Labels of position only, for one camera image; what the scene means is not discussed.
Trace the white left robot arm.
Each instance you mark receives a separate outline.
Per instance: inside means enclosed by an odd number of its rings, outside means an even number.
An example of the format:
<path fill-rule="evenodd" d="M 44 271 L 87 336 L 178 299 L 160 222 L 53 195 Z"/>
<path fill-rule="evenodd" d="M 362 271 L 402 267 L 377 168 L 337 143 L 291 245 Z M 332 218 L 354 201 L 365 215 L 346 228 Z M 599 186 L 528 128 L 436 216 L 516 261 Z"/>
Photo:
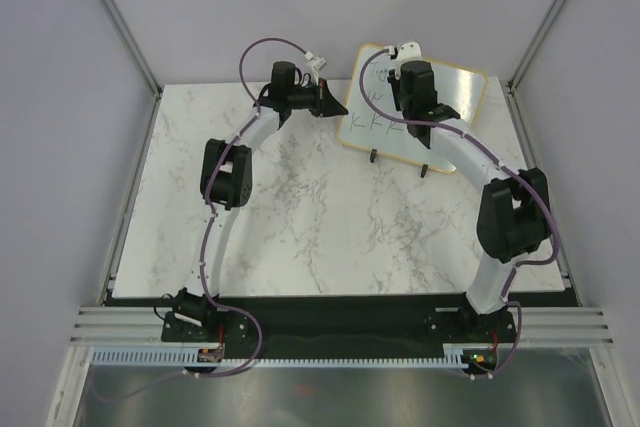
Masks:
<path fill-rule="evenodd" d="M 248 120 L 228 140 L 211 139 L 206 143 L 200 192 L 210 217 L 196 269 L 187 285 L 169 297 L 171 309 L 164 317 L 162 341 L 224 339 L 224 318 L 238 309 L 220 304 L 221 269 L 233 224 L 252 194 L 253 154 L 295 111 L 307 111 L 320 119 L 348 114 L 325 79 L 304 74 L 291 62 L 278 61 Z"/>

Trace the yellow framed whiteboard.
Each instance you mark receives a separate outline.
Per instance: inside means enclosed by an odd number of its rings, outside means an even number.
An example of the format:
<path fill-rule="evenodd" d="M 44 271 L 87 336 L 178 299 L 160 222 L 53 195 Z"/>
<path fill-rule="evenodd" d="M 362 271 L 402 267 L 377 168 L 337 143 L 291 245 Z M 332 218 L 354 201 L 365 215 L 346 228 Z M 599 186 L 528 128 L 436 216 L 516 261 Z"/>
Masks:
<path fill-rule="evenodd" d="M 453 164 L 426 149 L 412 137 L 407 127 L 392 122 L 371 109 L 365 102 L 370 99 L 384 113 L 400 117 L 395 109 L 392 89 L 387 81 L 392 61 L 387 55 L 373 60 L 368 67 L 364 63 L 382 49 L 375 44 L 363 45 L 358 53 L 351 84 L 344 105 L 348 115 L 341 120 L 338 131 L 340 142 L 348 147 L 364 151 L 374 150 L 379 156 L 426 166 L 443 173 L 455 171 Z M 438 101 L 453 107 L 467 123 L 472 123 L 481 107 L 488 77 L 479 71 L 457 65 L 430 61 L 435 73 L 435 89 Z"/>

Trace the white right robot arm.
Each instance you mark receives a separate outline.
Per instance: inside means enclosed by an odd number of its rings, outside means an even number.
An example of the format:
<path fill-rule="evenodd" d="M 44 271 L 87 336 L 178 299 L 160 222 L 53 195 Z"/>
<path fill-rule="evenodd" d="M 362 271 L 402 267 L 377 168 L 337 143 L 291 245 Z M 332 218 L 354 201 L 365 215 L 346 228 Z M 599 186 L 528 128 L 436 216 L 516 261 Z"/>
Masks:
<path fill-rule="evenodd" d="M 405 62 L 387 80 L 409 134 L 453 164 L 480 194 L 476 235 L 483 254 L 462 304 L 446 314 L 445 328 L 465 340 L 486 340 L 512 319 L 507 300 L 520 263 L 552 234 L 546 176 L 538 168 L 515 172 L 484 146 L 453 107 L 439 102 L 429 62 Z"/>

